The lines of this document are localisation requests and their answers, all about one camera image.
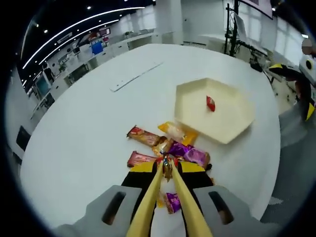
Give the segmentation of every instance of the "white round table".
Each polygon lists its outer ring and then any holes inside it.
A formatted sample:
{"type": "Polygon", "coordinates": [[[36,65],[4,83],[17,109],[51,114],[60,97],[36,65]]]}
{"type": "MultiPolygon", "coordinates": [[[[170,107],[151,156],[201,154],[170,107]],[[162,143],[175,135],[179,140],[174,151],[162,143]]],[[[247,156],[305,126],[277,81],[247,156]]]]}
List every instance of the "white round table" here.
{"type": "Polygon", "coordinates": [[[269,203],[279,164],[278,109],[264,74],[230,56],[194,47],[148,44],[122,54],[71,86],[37,125],[23,156],[26,198],[50,228],[80,219],[87,204],[120,185],[132,151],[149,147],[126,138],[136,124],[173,120],[176,85],[212,78],[240,89],[255,107],[252,125],[227,145],[200,136],[195,146],[210,153],[210,177],[249,205],[260,219],[269,203]],[[163,62],[116,92],[110,87],[148,62],[163,62]]]}

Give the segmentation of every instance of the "ceiling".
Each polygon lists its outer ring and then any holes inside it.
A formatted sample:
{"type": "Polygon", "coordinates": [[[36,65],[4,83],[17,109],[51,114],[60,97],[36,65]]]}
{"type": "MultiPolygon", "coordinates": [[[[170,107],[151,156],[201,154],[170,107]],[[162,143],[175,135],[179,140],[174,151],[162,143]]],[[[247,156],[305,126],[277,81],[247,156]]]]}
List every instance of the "ceiling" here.
{"type": "MultiPolygon", "coordinates": [[[[272,6],[277,6],[274,15],[282,17],[303,33],[306,30],[306,28],[304,28],[304,24],[302,24],[297,17],[293,17],[295,14],[297,15],[297,10],[299,10],[300,7],[297,6],[297,1],[287,0],[286,3],[278,5],[279,2],[280,0],[271,0],[272,6]]],[[[28,79],[29,75],[33,76],[34,73],[37,74],[40,71],[38,62],[40,62],[44,57],[46,57],[46,55],[58,46],[58,44],[56,46],[54,44],[62,36],[69,32],[72,32],[73,36],[75,36],[84,30],[99,25],[99,20],[104,23],[113,21],[119,19],[120,14],[124,16],[135,12],[135,10],[105,14],[72,27],[47,44],[29,62],[25,69],[21,70],[28,59],[39,49],[39,47],[66,27],[98,13],[127,7],[148,6],[153,3],[153,0],[46,0],[44,4],[36,9],[36,15],[32,18],[27,29],[26,37],[24,41],[21,40],[19,50],[17,51],[19,58],[18,68],[21,79],[28,79]]],[[[25,89],[28,90],[31,85],[32,82],[28,81],[25,85],[25,89]]]]}

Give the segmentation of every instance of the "gray gripper base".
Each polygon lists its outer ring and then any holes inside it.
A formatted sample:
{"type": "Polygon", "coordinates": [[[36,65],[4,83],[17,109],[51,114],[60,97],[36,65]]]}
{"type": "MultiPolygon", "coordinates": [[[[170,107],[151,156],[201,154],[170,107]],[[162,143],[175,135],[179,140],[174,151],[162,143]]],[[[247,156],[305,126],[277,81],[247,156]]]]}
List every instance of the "gray gripper base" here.
{"type": "Polygon", "coordinates": [[[73,225],[59,226],[54,232],[61,237],[124,237],[129,229],[134,206],[141,191],[140,188],[113,185],[88,204],[84,217],[73,225]],[[102,221],[102,218],[117,195],[125,195],[125,197],[113,223],[108,225],[102,221]]]}
{"type": "Polygon", "coordinates": [[[214,237],[273,237],[278,233],[277,224],[263,224],[250,215],[246,203],[220,186],[193,189],[200,203],[204,218],[214,237]],[[224,225],[210,196],[216,192],[226,204],[233,220],[224,225]]]}

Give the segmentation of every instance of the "beige tray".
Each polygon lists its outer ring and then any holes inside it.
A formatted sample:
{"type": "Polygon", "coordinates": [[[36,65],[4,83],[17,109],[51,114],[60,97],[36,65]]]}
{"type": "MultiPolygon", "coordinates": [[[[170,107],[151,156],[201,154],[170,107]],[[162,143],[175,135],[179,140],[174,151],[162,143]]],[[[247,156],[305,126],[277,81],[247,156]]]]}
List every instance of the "beige tray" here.
{"type": "Polygon", "coordinates": [[[253,106],[238,89],[209,78],[177,86],[174,116],[183,125],[223,144],[255,119],[253,106]],[[206,105],[207,95],[215,101],[214,112],[206,105]]]}

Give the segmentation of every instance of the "purple candy wrapper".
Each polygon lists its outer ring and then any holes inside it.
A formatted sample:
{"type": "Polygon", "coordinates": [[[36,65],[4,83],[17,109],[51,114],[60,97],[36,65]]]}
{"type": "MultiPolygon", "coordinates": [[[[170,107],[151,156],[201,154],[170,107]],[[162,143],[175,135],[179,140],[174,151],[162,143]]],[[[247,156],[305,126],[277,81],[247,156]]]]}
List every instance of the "purple candy wrapper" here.
{"type": "Polygon", "coordinates": [[[193,147],[183,156],[186,161],[194,162],[200,166],[205,166],[209,163],[209,154],[193,147]]]}
{"type": "Polygon", "coordinates": [[[171,145],[170,150],[168,151],[168,154],[173,155],[174,157],[183,157],[185,153],[187,153],[189,150],[191,150],[193,146],[191,145],[183,145],[182,143],[174,141],[171,145]]]}
{"type": "Polygon", "coordinates": [[[177,194],[166,193],[164,196],[169,214],[173,214],[181,209],[180,200],[177,194]]]}

